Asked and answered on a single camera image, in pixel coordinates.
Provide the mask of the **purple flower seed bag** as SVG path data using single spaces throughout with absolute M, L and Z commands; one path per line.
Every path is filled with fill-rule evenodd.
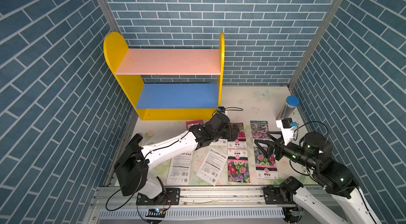
M 252 120 L 250 121 L 252 138 L 254 140 L 268 140 L 270 139 L 267 132 L 269 131 L 269 125 L 267 121 L 257 121 Z

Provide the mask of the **pink-bordered seed bag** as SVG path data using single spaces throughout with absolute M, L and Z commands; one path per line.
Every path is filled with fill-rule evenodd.
M 187 130 L 189 130 L 192 126 L 202 125 L 203 123 L 204 123 L 203 120 L 187 121 L 186 122 L 186 127 L 187 127 Z

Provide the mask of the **white text gourd seed bag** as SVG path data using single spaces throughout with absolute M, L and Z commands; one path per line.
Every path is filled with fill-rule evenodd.
M 211 146 L 227 146 L 227 139 L 219 139 L 216 142 L 211 142 Z

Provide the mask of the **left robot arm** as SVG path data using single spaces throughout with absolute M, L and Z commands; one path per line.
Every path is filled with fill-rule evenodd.
M 216 113 L 205 124 L 193 125 L 182 134 L 160 143 L 141 146 L 143 137 L 136 134 L 114 164 L 122 195 L 139 192 L 149 199 L 159 197 L 166 189 L 158 177 L 149 176 L 149 171 L 180 154 L 224 139 L 229 127 L 230 119 L 224 113 Z

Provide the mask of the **green gourd seed bag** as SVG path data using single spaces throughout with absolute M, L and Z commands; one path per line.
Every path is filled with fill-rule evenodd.
M 201 166 L 197 170 L 197 177 L 215 186 L 227 162 L 228 155 L 222 151 L 210 148 Z

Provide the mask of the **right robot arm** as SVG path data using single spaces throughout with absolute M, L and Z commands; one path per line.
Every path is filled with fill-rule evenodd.
M 268 132 L 269 140 L 256 139 L 255 145 L 265 157 L 283 157 L 305 167 L 316 181 L 341 206 L 346 218 L 340 217 L 325 206 L 295 177 L 286 178 L 277 188 L 263 189 L 266 204 L 295 204 L 304 208 L 322 224 L 379 224 L 380 220 L 367 202 L 358 181 L 349 168 L 335 161 L 330 154 L 322 153 L 327 139 L 320 133 L 306 133 L 302 145 L 285 143 L 276 132 Z

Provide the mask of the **red peony seed bag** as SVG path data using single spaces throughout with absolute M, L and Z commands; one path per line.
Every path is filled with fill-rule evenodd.
M 226 139 L 228 148 L 247 148 L 247 141 L 243 123 L 230 123 L 226 134 Z

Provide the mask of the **white back-side seed bag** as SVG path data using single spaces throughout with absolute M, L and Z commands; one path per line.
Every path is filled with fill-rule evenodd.
M 188 186 L 191 173 L 193 153 L 183 153 L 171 160 L 166 185 Z

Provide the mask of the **candy chrysanthemum seed bag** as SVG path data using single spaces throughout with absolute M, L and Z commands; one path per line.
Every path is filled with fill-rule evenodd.
M 254 147 L 256 177 L 258 179 L 278 180 L 279 174 L 274 155 L 267 158 L 258 147 Z

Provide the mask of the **colourful flower seed bag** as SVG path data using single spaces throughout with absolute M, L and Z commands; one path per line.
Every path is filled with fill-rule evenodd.
M 250 183 L 248 153 L 245 149 L 228 149 L 228 182 Z

